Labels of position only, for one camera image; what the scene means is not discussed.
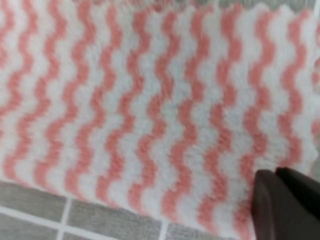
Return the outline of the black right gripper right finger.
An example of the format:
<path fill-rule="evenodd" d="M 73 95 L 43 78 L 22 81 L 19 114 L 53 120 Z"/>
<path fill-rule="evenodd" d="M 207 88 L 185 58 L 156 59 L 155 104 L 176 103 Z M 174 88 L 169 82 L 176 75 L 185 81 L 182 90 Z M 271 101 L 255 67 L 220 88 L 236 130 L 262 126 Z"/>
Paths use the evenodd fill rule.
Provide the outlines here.
<path fill-rule="evenodd" d="M 319 220 L 320 183 L 288 167 L 278 167 L 275 174 L 283 181 L 299 203 Z"/>

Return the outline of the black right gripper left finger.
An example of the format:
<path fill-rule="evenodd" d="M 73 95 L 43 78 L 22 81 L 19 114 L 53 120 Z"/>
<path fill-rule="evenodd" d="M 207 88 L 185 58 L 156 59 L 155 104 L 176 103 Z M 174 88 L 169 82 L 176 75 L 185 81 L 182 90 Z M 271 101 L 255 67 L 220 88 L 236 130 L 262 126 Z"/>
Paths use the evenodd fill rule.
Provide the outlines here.
<path fill-rule="evenodd" d="M 320 238 L 320 220 L 300 204 L 276 171 L 256 172 L 251 216 L 258 240 Z"/>

